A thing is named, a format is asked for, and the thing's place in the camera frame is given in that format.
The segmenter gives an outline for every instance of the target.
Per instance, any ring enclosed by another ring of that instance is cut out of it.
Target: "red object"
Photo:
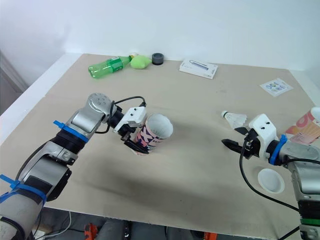
[[[84,239],[85,240],[95,240],[98,233],[96,225],[89,223],[84,226]]]
[[[204,240],[216,240],[218,234],[213,232],[205,232],[204,233]]]

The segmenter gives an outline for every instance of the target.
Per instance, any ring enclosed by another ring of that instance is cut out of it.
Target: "product box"
[[[213,79],[217,69],[217,65],[193,59],[185,59],[179,68],[181,72],[197,75],[207,79]]]

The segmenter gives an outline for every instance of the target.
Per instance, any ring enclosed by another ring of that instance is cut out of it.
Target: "green plastic bottle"
[[[123,69],[134,56],[116,56],[114,58],[108,59],[107,61],[93,64],[88,67],[89,73],[95,79],[104,77],[105,75],[114,73],[118,70]]]

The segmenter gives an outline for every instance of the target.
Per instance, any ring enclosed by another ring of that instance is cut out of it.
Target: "white wall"
[[[2,0],[0,48],[31,84],[64,52],[320,65],[319,0]]]

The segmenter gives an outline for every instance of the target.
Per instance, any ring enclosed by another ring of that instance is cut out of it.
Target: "beige tabletop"
[[[88,66],[106,59],[84,54],[51,88],[0,147],[0,171],[14,178],[25,159],[59,129],[94,92],[118,101],[141,95],[147,112],[162,113],[174,132],[148,156],[137,156],[120,136],[94,135],[71,166],[60,197],[47,207],[117,219],[222,234],[277,239],[299,225],[299,214],[264,199],[245,184],[239,154],[222,139],[243,142],[221,117],[223,110],[265,113],[282,134],[313,104],[288,70],[219,64],[214,79],[178,71],[179,61],[137,70],[131,67],[96,80]],[[280,78],[293,90],[278,97],[259,85]],[[123,110],[140,104],[132,100]],[[275,169],[285,181],[280,194],[268,194],[257,180],[262,168]],[[244,160],[249,181],[259,191],[297,206],[291,174],[252,157]],[[8,185],[0,182],[0,191]],[[299,233],[291,239],[300,239]]]

